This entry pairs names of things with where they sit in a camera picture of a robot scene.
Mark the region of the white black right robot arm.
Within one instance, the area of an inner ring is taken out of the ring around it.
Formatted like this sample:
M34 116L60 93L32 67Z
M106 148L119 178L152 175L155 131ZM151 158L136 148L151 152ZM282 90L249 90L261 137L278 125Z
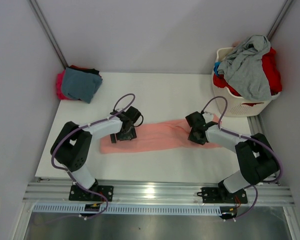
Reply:
M239 170L218 183L217 195L230 202L238 191L254 186L281 170L267 138L257 133L241 135L222 128L209 112L193 112L185 117L190 133L188 140L199 144L217 144L236 154Z

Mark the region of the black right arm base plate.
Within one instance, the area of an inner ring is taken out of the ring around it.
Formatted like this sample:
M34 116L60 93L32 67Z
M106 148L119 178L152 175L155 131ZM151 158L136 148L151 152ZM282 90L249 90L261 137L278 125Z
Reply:
M228 192L226 189L219 187L202 187L196 193L202 198L205 204L247 204L248 198L244 189L240 189L234 193Z

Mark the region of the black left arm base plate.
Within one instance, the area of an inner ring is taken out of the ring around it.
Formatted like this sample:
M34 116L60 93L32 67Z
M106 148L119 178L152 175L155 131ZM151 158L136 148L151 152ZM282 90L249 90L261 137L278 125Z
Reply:
M94 193L87 192L77 185L70 188L68 200L76 202L105 202L105 198L111 202L113 199L114 187L111 185L98 185L97 188L92 189Z

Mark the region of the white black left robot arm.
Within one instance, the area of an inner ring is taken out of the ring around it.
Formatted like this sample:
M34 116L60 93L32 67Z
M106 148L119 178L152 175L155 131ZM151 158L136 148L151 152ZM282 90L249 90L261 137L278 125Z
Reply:
M144 121L141 112L133 106L126 111L113 110L108 118L86 125L72 121L65 123L53 143L50 154L52 166L66 171L80 189L80 194L91 201L98 195L98 181L91 175L86 161L93 140L109 136L110 143L137 138L136 124Z

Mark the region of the pink t shirt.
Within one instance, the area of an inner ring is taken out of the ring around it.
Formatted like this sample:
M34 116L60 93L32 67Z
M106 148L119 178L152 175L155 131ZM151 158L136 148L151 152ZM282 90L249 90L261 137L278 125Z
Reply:
M109 136L100 140L101 154L142 153L170 150L176 148L214 149L221 146L216 143L204 145L188 140L191 128L185 119L143 124L136 129L137 138L111 143Z

